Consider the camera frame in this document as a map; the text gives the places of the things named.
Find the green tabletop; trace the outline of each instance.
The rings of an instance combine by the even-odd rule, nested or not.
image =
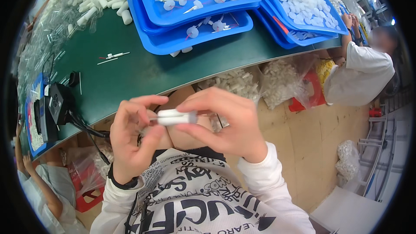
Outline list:
[[[77,31],[64,46],[65,55],[56,63],[54,81],[61,81],[71,71],[81,72],[79,86],[72,92],[76,107],[92,125],[113,114],[122,100],[161,94],[213,77],[218,73],[266,62],[276,57],[327,49],[341,45],[341,38],[317,46],[283,49],[275,43],[254,13],[249,11],[254,27],[251,31],[226,36],[195,45],[189,53],[154,55],[143,48],[134,24],[124,25],[112,9],[105,9],[97,20],[96,32]],[[107,54],[130,52],[117,60],[97,63]],[[71,124],[60,126],[59,139],[78,133]]]

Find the tan tile floor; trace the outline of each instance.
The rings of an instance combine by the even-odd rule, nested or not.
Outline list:
[[[338,144],[367,136],[369,105],[321,105],[301,112],[290,112],[288,105],[286,101],[268,110],[261,99],[259,125],[266,141],[276,145],[293,203],[312,212],[336,185]],[[226,159],[242,181],[236,167],[238,158],[226,155]],[[101,203],[87,212],[77,212],[77,217],[89,229],[100,211]]]

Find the black bracelet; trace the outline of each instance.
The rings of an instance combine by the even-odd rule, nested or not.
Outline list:
[[[138,183],[138,176],[133,177],[131,181],[129,181],[127,184],[122,185],[119,184],[115,179],[114,179],[114,175],[113,175],[113,164],[110,165],[110,170],[108,170],[108,178],[111,179],[113,185],[115,185],[117,188],[122,189],[122,190],[129,190],[132,189],[134,187],[137,186]]]

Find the red stool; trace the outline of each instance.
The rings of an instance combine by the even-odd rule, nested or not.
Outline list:
[[[312,107],[325,104],[326,101],[324,94],[322,93],[322,86],[319,82],[319,78],[315,72],[315,69],[310,69],[303,79],[312,83],[313,86],[314,95],[309,97],[309,103],[312,105]],[[291,112],[305,110],[305,107],[302,104],[300,104],[300,102],[297,99],[293,97],[292,101],[293,104],[289,105],[289,110]]]
[[[99,173],[96,172],[95,165],[93,162],[88,166],[87,169],[83,170],[82,172],[76,171],[74,168],[74,164],[70,164],[68,165],[68,172],[70,173],[72,183],[75,186],[76,193],[79,192],[83,188],[84,185],[82,184],[82,182],[87,179],[90,182],[93,182],[96,184],[100,184],[100,183],[102,185],[105,184],[105,180],[102,178],[102,176]],[[92,194],[92,192],[94,192],[95,190],[99,190],[100,192],[99,196]],[[79,198],[76,199],[75,209],[77,211],[79,212],[88,211],[95,205],[99,204],[104,199],[103,198],[104,187],[101,187],[95,190],[87,191],[83,193]],[[91,202],[86,202],[86,200],[84,199],[85,196],[91,197],[93,198],[93,200]]]
[[[381,108],[372,108],[369,112],[369,117],[382,117],[382,109]]]

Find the yellow patterned fabric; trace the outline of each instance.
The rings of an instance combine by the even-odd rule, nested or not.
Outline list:
[[[322,93],[324,92],[324,83],[328,79],[334,65],[335,62],[332,59],[321,60],[320,63],[316,65],[316,74],[318,75],[321,84]]]

